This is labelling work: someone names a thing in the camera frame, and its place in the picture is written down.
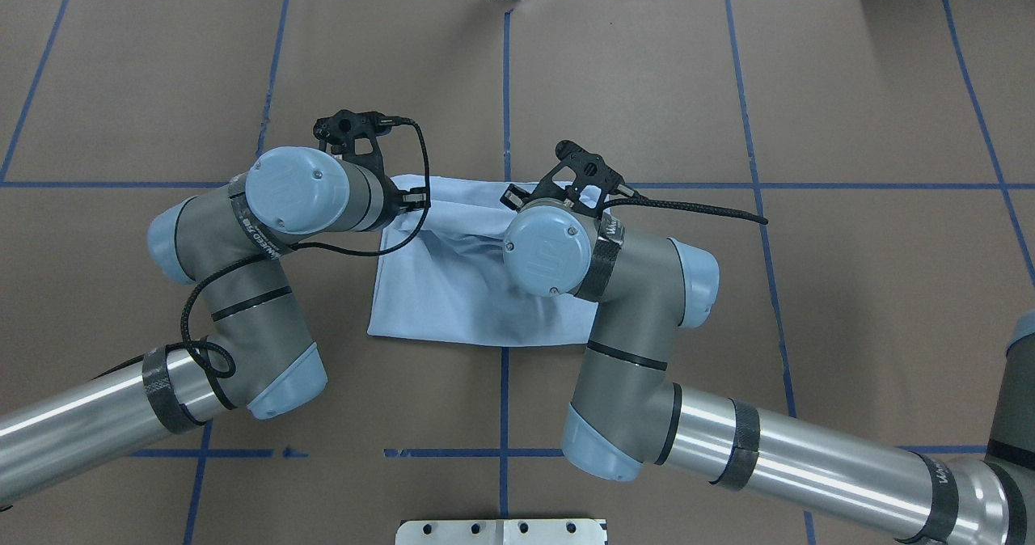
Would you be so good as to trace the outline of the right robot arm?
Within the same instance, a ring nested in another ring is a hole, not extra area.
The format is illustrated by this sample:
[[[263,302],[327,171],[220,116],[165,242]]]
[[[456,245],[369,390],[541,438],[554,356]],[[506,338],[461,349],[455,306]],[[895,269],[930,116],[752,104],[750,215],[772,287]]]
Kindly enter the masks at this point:
[[[986,445],[1005,345],[1033,309],[1007,207],[993,190],[762,190],[766,228],[618,207],[720,264],[699,330],[680,330],[670,375],[884,445]],[[558,448],[581,347],[509,353],[508,440]],[[511,516],[607,519],[617,544],[806,544],[802,509],[648,464],[607,482],[563,458],[508,463]]]

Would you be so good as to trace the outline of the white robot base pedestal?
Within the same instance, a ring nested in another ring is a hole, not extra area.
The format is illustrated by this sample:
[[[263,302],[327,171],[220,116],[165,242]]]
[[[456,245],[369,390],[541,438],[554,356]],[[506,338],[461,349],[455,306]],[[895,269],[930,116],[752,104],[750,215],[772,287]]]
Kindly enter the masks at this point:
[[[395,544],[607,544],[607,520],[524,518],[411,520]]]

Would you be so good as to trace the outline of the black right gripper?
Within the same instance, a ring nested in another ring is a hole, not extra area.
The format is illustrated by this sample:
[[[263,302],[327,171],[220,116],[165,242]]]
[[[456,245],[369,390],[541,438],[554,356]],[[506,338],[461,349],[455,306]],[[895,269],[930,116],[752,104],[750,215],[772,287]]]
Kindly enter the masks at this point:
[[[500,196],[500,202],[506,209],[521,211],[535,199],[534,192],[536,188],[537,184],[533,183],[507,184],[503,194]]]

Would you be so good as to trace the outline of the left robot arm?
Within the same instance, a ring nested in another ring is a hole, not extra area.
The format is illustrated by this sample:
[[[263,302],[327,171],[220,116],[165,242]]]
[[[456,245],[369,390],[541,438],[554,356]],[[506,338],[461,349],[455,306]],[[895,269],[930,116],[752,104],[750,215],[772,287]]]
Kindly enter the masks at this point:
[[[4,416],[2,507],[234,408],[270,419],[321,394],[326,371],[282,258],[322,232],[425,216],[428,185],[400,190],[373,157],[282,146],[159,214],[151,258],[193,287],[178,339]]]

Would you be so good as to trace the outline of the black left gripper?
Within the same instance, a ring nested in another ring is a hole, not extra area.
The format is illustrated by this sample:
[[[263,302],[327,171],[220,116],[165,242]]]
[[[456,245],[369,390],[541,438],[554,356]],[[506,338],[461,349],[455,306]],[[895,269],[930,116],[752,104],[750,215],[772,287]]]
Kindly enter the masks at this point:
[[[425,181],[422,185],[414,185],[411,188],[400,188],[392,184],[386,192],[388,213],[392,217],[402,216],[410,211],[428,210],[430,207],[430,183]]]

